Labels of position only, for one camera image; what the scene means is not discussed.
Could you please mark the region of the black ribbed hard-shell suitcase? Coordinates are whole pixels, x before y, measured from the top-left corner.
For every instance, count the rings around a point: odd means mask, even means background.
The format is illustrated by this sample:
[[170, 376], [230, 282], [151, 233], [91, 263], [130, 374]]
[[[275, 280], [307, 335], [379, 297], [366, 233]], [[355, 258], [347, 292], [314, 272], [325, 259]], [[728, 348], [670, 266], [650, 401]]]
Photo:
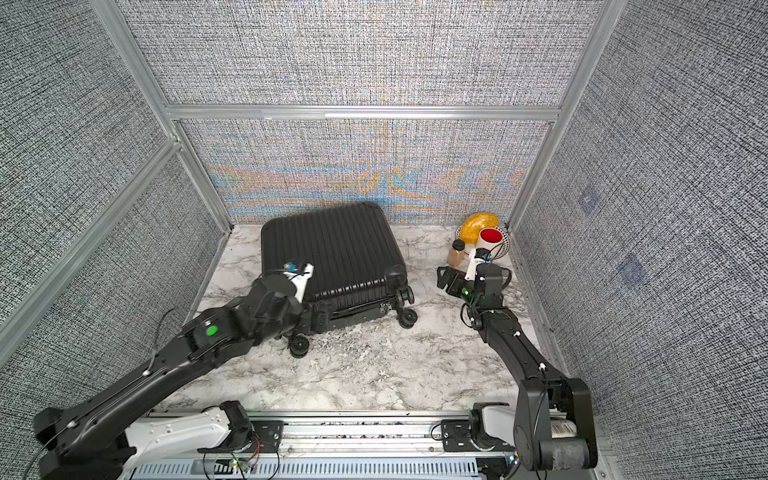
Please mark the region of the black ribbed hard-shell suitcase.
[[261, 228], [262, 270], [286, 262], [314, 265], [299, 327], [285, 335], [295, 358], [306, 356], [309, 337], [372, 321], [395, 311], [413, 327], [418, 314], [404, 257], [385, 213], [362, 201], [267, 221]]

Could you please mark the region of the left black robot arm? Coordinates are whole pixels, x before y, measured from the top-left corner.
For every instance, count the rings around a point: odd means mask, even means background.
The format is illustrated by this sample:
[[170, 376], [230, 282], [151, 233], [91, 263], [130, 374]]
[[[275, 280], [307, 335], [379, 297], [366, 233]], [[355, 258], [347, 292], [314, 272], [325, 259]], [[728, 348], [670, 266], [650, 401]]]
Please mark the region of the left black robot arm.
[[149, 359], [94, 396], [67, 408], [48, 407], [33, 419], [41, 447], [29, 462], [42, 479], [116, 479], [137, 448], [127, 430], [191, 381], [298, 326], [311, 274], [272, 270], [250, 291], [184, 325]]

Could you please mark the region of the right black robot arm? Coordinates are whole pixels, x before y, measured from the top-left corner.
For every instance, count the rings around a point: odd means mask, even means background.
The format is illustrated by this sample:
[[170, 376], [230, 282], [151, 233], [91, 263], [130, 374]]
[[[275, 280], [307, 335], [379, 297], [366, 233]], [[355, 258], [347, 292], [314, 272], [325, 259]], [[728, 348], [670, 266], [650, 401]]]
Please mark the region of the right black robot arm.
[[514, 407], [479, 402], [469, 417], [469, 438], [478, 449], [504, 443], [529, 471], [591, 469], [598, 445], [588, 386], [554, 367], [524, 334], [504, 305], [503, 269], [476, 267], [473, 279], [449, 266], [437, 269], [437, 287], [463, 301], [461, 316], [511, 373], [518, 394]]

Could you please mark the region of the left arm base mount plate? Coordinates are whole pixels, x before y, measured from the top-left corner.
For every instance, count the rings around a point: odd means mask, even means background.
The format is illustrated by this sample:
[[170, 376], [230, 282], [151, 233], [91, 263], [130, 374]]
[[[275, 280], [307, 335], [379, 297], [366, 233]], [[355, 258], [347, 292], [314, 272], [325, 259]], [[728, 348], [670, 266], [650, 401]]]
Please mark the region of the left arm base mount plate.
[[225, 438], [210, 448], [198, 448], [198, 453], [276, 453], [285, 423], [281, 420], [252, 420], [249, 429], [231, 430]]

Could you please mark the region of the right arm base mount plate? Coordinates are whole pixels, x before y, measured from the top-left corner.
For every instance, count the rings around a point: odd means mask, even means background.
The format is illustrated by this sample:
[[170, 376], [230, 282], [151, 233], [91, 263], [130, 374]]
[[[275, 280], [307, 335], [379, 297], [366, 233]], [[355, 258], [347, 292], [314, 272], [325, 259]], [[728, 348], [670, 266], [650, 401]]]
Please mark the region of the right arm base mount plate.
[[439, 438], [443, 450], [448, 453], [512, 452], [514, 450], [513, 446], [499, 439], [473, 437], [469, 420], [443, 420], [440, 423]]

